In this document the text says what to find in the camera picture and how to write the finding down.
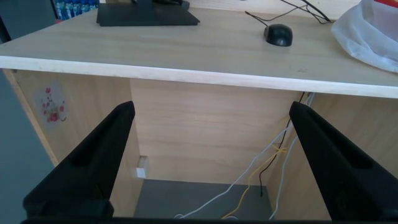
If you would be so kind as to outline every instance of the wire bundle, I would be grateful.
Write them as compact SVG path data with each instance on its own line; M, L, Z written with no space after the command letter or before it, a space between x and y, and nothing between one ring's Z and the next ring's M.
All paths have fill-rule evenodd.
M300 9L301 11L304 11L304 12L307 12L307 13L311 14L320 24L333 23L333 21L331 21L323 12L321 12L321 10L317 9L315 6L313 6L311 3L309 3L309 2L306 1L306 0L301 0L301 1L303 1L303 2L305 3L305 5L303 5L303 6L296 6L295 4L292 4L292 3L287 2L287 1L285 1L285 0L280 0L280 1L282 1L282 2L284 2L284 3L286 3L286 4L288 4L288 5L291 5L291 6L293 6L294 8L291 9L290 11L288 11L288 12L286 12L286 13L283 13L283 14L281 14L281 15L279 15L279 16L276 16L276 17L274 17L274 18L272 18L272 19L263 19L263 18L261 18L261 17L259 17L259 16L255 16L255 15L253 15L253 14L247 12L247 11L245 11L244 13L246 13L247 15L249 15L249 16L251 16L251 17L257 19L259 22L261 22L261 23L264 24L265 26L268 26L265 22L273 21L274 19L277 19L277 18L279 18L279 17L282 17L282 16L284 16L284 15L287 15L287 14L293 12L293 11L296 10L296 9ZM316 11L317 11L318 13L320 13L321 15L319 16L318 14L315 14L315 13L311 12L311 11L308 9L308 7L313 8L314 10L316 10Z
M312 93L312 94L304 101L304 104L307 104L307 102L308 102L308 106L310 106L311 103L312 103L312 100L313 100L314 95L315 95L315 94ZM208 202L204 203L201 207L197 208L196 210L194 210L194 211L192 211L192 212L189 212L189 213L187 213L186 215L177 214L176 216L174 216L174 218L185 218L185 217L187 217L187 216L189 216L189 215L192 215L192 214L194 214L194 213L200 211L201 209L203 209L205 206L209 205L209 204L210 204L211 202L213 202L214 200L216 200L216 199L218 199L219 197L221 197L221 196L227 194L227 193L231 190L231 188L232 188L232 187L233 187L233 186L234 186L234 185L235 185L247 172L248 172L248 170L253 166L254 162L256 161L256 159L257 159L259 156L263 155L271 146L274 147L274 148L276 148L276 149L277 149L277 152L276 152L274 155L272 155L270 158L268 158L260 167L258 167L258 168L249 176L249 179L248 179L248 181L249 181L248 187L247 187L247 189L243 192L243 194L242 194L242 196L241 196L241 199L240 199L240 201L239 201L239 204L238 204L237 208L235 208L232 212L229 212L227 215L225 215L225 216L222 217L222 218L224 218L224 219L225 219L225 218L230 218L230 217L231 217L231 218L235 218L235 217L232 217L231 215L239 209L239 207L240 207L240 205L241 205L241 202L243 201L243 198L244 198L246 192L247 192L248 189L250 188L250 180L251 180L251 177L252 177L261 167L263 167L265 164L267 164L267 162L268 162L269 160L271 160L272 157L275 158L275 156L278 155L278 153L283 152L283 148L280 149L280 146L281 146L282 144L280 144L280 145L279 145L279 148L277 148L277 147L274 146L274 142L275 142L276 140L278 140L278 138L279 138L282 134L283 134L283 135L286 135L286 131L288 131L288 130L292 127L292 125L289 125L289 124L290 124L290 120L289 120L289 122L288 122L287 127L286 127L284 130L282 130L282 131L270 142L270 144L269 144L263 151L261 151L258 155L256 155L256 156L253 158L253 160L252 160L251 163L249 164L248 168L247 168L247 169L246 169L246 170L245 170L245 171L244 171L244 172L243 172L243 173L242 173L242 174L241 174L241 175L240 175L240 176L239 176L239 177L238 177L238 178L237 178L225 191L224 191L224 192L222 192L222 193L218 194L217 196L213 197L212 199L210 199ZM277 210L278 210L280 192L281 192L282 185L283 185L283 181L284 181L284 169L285 169L285 164L286 164L286 162L287 162L287 159L289 158L289 155L290 155L292 146L294 145L294 142L295 142L296 140L297 140L297 137L293 140L292 144L291 144L290 147L289 147L289 150L287 151L287 155L286 155L284 164L283 164L283 166L282 166L282 178L281 178L281 180L280 180L279 191L278 191L277 202L276 202L276 208L275 208L274 213L271 215L271 217L270 217L269 219L273 218L274 215L276 214Z

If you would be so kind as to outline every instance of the black mouse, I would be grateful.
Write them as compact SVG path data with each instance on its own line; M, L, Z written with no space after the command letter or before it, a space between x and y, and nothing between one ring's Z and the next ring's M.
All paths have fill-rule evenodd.
M273 24L266 27L264 37L268 43L281 47L292 45L293 32L292 29L283 24Z

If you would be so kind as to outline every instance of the monitor stand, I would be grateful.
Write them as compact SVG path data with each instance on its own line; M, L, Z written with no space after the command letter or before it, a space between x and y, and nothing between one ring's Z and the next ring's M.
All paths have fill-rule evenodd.
M109 26L195 26L200 21L180 5L136 3L99 4L97 23Z

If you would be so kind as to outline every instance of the desk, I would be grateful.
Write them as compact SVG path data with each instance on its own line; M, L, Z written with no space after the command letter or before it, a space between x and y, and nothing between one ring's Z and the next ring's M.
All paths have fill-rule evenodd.
M264 26L243 12L190 11L199 26L99 27L93 11L0 45L0 67L54 165L116 105L133 100L137 115L111 197L116 216L134 213L139 156L149 158L149 179L232 183L283 129L302 91L316 92L315 110L398 175L396 74L349 57L330 25L311 18L276 21L294 32L283 48L266 43ZM68 113L48 128L35 92L54 82ZM330 218L303 152L294 153L277 218ZM273 203L281 158L263 176Z

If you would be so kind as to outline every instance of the plastic bag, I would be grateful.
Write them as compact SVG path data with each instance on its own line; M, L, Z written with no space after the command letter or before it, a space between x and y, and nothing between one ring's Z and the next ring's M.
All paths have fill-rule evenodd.
M331 31L352 57L398 72L398 8L362 0L345 12Z

